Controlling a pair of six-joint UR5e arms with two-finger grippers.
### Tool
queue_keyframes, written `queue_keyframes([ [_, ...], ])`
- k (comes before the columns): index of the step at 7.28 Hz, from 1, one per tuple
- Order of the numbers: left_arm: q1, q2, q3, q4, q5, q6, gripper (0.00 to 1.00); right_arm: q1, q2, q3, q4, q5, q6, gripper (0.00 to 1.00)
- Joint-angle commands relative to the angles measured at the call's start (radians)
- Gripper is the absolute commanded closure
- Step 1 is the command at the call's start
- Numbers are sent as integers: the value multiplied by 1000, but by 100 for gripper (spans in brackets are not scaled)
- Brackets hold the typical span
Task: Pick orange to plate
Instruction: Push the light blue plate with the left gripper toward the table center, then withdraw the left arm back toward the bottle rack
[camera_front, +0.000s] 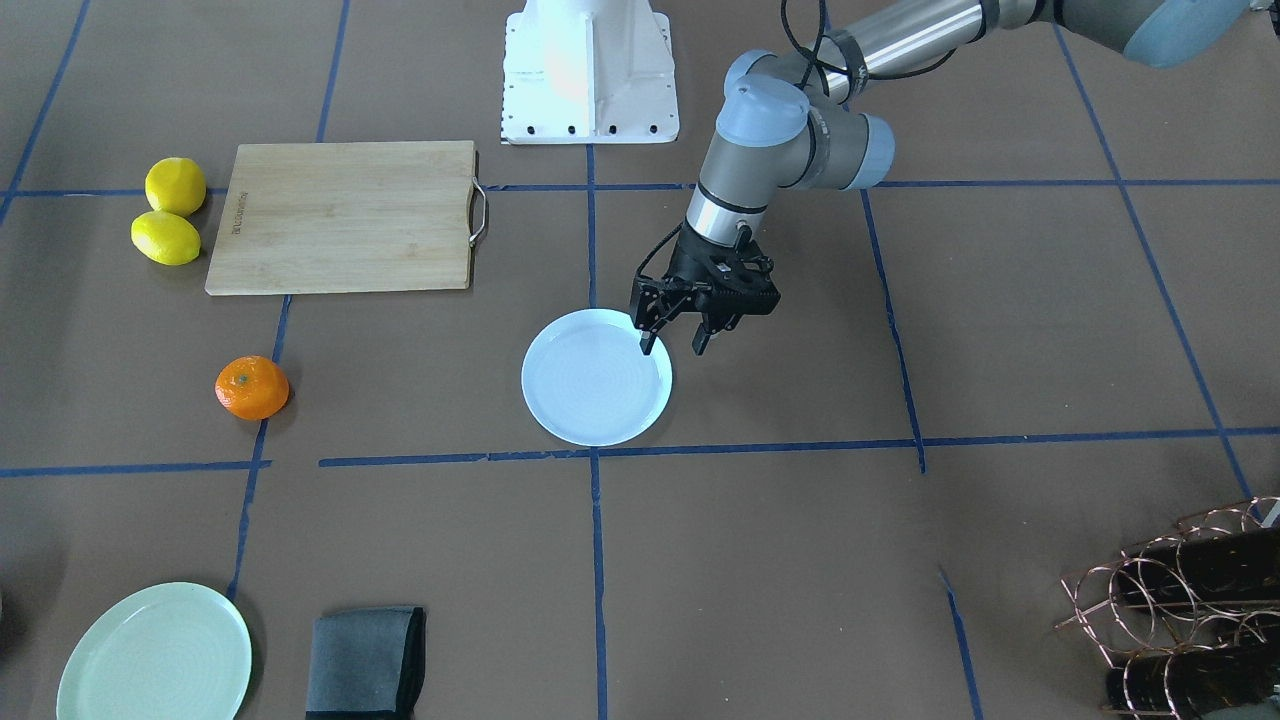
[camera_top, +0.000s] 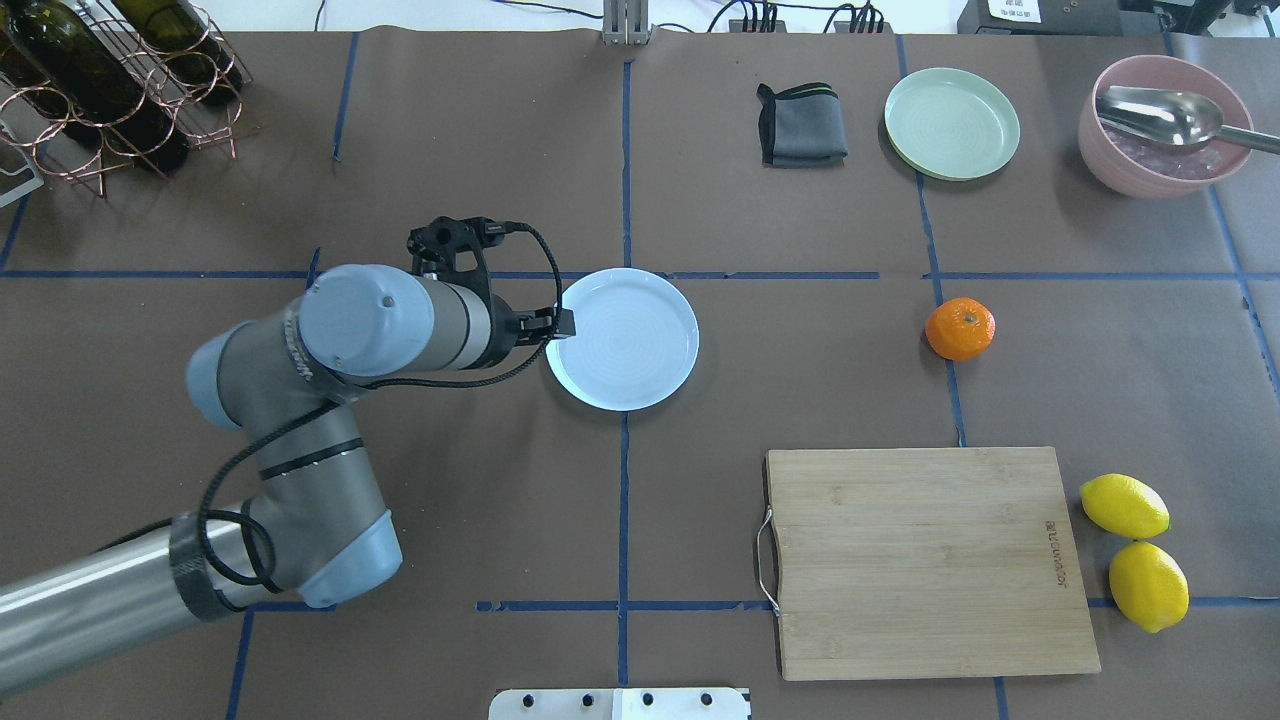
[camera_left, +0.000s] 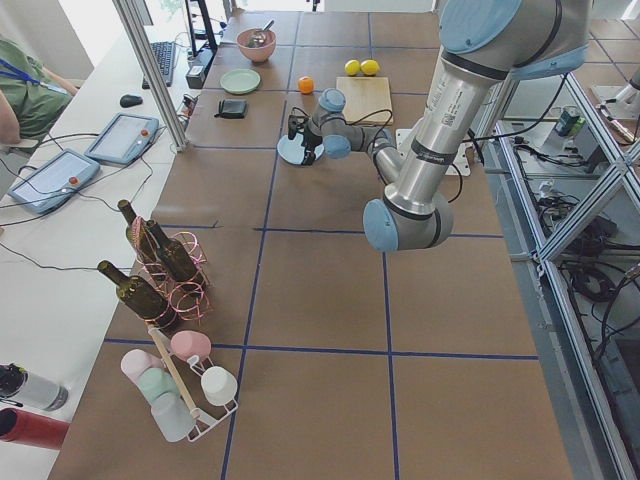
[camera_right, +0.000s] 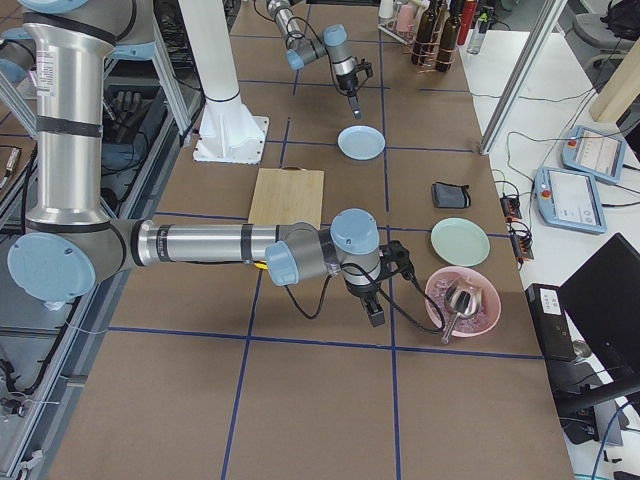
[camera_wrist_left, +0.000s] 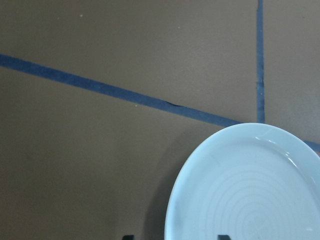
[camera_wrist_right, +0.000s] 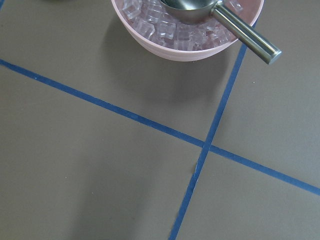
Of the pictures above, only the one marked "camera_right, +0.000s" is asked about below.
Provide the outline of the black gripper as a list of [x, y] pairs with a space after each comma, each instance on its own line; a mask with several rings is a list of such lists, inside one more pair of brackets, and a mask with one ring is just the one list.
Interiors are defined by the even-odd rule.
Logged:
[[376, 280], [364, 267], [353, 262], [342, 264], [342, 274], [347, 290], [361, 300], [371, 326], [384, 325], [385, 313], [378, 301], [379, 284]]
[[348, 97], [350, 109], [355, 119], [362, 117], [357, 91], [359, 88], [359, 80], [355, 72], [349, 72], [344, 75], [335, 75], [339, 92]]

